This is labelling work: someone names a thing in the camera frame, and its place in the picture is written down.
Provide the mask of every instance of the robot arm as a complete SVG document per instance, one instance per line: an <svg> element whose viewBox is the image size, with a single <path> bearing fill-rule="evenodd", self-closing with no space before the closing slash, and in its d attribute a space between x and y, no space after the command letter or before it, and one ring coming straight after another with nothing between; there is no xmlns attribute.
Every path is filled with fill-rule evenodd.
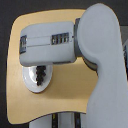
<svg viewBox="0 0 128 128"><path fill-rule="evenodd" d="M73 27L71 22L62 22L25 28L21 32L21 64L74 62ZM60 43L65 35L66 42ZM98 66L99 80L88 102L86 127L128 128L128 88L117 17L105 5L93 5L81 17L76 36L83 58Z"/></svg>
<svg viewBox="0 0 128 128"><path fill-rule="evenodd" d="M23 66L72 63L75 60L72 22L34 24L21 31L20 63Z"/></svg>

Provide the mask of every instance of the wooden surface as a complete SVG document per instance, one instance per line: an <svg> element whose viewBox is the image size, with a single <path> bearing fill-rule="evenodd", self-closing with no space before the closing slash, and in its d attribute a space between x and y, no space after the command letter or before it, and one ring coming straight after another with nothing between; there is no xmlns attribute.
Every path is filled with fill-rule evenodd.
<svg viewBox="0 0 128 128"><path fill-rule="evenodd" d="M40 116L60 112L86 112L97 75L81 58L74 64L53 66L49 86L39 94L30 92L22 78L19 63L20 31L35 23L75 21L84 10L54 10L24 15L13 24L7 62L7 116L12 124L29 122Z"/></svg>

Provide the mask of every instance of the wooden board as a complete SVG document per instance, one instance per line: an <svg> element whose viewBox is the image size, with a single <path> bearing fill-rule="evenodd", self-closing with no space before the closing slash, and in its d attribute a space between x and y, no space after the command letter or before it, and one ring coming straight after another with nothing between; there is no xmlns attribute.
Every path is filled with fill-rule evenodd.
<svg viewBox="0 0 128 128"><path fill-rule="evenodd" d="M53 66L49 86L42 93L30 92L22 78L19 63L20 31L35 23L75 21L84 10L54 10L20 16L15 20L9 43L7 62L7 116L12 124L29 122L40 116L61 112L86 112L97 75L78 58L74 64Z"/></svg>

